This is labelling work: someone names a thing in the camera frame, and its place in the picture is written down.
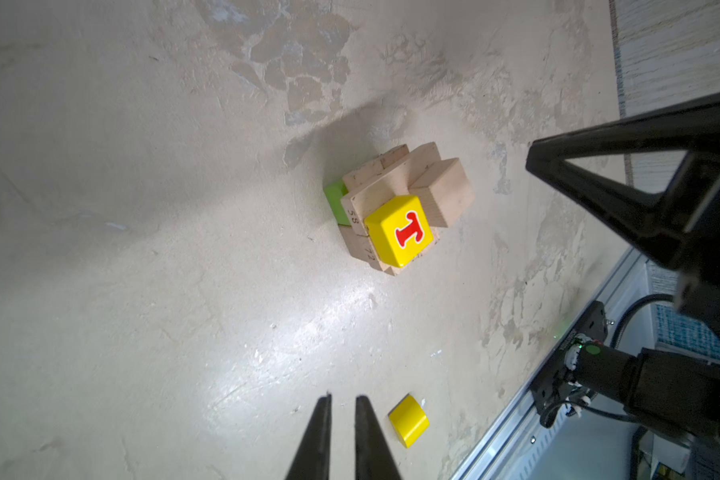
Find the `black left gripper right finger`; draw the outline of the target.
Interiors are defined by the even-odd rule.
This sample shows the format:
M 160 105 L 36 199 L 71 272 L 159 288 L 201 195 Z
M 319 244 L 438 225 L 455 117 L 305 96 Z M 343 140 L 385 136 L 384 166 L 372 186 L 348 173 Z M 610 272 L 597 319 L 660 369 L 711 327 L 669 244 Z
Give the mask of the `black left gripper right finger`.
M 355 404 L 355 478 L 402 479 L 372 404 L 365 395 L 358 396 Z

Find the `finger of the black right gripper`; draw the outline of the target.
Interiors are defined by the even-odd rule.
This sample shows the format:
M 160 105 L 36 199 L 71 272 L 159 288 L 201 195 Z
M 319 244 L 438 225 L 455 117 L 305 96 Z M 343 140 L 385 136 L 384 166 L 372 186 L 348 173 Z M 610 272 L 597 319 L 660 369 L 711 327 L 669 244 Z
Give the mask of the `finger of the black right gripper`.
M 664 191 L 647 193 L 575 165 L 585 157 L 680 152 Z M 720 256 L 720 92 L 534 141 L 526 169 L 655 263 Z

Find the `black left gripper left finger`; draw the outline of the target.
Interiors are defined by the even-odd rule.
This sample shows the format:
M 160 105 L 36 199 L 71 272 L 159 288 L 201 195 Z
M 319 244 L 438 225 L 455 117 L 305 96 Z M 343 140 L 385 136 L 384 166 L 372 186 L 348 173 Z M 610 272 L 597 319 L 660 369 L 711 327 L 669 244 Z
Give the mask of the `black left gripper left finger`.
M 328 480 L 330 473 L 332 395 L 321 396 L 290 465 L 286 480 Z

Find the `yellow cylinder block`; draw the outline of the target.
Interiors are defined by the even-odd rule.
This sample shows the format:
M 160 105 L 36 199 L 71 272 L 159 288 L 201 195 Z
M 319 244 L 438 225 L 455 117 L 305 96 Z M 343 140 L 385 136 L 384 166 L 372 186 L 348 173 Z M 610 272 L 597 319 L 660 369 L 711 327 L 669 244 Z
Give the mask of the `yellow cylinder block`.
M 405 448 L 412 447 L 430 426 L 427 414 L 411 394 L 403 397 L 390 410 L 387 418 Z

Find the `yellow block with red symbol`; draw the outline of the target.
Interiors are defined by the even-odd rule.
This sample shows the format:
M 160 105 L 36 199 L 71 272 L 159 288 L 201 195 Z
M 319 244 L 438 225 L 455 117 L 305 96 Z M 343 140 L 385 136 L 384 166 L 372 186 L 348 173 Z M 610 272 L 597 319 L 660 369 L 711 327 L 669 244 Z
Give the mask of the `yellow block with red symbol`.
M 364 225 L 380 261 L 396 268 L 404 268 L 434 241 L 415 195 L 394 197 L 370 214 Z

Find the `small square wood block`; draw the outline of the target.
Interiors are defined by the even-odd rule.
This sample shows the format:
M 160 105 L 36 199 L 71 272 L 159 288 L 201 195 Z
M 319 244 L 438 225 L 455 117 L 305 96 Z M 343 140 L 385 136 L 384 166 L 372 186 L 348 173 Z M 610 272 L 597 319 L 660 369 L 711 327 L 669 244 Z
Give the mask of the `small square wood block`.
M 430 165 L 409 188 L 419 198 L 429 225 L 453 226 L 472 205 L 475 191 L 458 158 Z

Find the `green wood block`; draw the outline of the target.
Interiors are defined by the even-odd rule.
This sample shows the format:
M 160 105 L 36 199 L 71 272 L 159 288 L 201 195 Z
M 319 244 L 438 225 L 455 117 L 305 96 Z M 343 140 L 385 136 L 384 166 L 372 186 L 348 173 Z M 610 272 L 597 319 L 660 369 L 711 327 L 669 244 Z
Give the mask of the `green wood block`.
M 338 225 L 349 226 L 350 220 L 341 203 L 341 199 L 348 193 L 345 183 L 339 179 L 324 187 L 324 195 Z

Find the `wood plank block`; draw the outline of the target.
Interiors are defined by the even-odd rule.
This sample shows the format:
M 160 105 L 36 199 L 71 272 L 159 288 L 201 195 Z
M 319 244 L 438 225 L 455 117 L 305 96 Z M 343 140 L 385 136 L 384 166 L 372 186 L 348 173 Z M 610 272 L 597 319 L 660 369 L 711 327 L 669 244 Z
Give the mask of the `wood plank block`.
M 425 170 L 441 160 L 435 142 L 426 143 L 410 150 L 409 154 L 393 164 L 380 177 L 364 186 L 348 191 L 341 203 L 350 220 L 350 227 L 358 235 L 367 236 L 364 220 L 396 196 L 409 194 L 412 184 Z

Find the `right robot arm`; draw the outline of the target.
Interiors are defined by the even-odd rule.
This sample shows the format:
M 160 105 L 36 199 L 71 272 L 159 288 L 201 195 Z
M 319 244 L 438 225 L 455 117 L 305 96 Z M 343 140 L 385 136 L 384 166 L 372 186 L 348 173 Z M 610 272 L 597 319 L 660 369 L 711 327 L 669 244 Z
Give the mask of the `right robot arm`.
M 668 186 L 646 193 L 577 165 L 585 157 L 679 152 Z M 529 173 L 574 201 L 650 261 L 675 271 L 675 310 L 720 339 L 720 92 L 616 122 L 537 140 Z M 531 381 L 542 426 L 594 391 L 680 445 L 720 445 L 720 366 L 676 353 L 620 351 L 604 306 L 591 303 Z

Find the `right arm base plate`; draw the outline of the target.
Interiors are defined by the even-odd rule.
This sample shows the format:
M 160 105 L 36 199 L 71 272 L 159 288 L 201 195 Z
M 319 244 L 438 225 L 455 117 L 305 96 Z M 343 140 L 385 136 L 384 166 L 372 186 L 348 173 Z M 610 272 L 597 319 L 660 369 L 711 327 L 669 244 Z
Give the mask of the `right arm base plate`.
M 602 343 L 607 335 L 604 304 L 592 301 L 562 336 L 562 340 L 530 383 L 539 423 L 544 428 L 553 426 L 561 401 L 566 400 L 576 389 L 573 370 L 578 351 L 588 342 Z

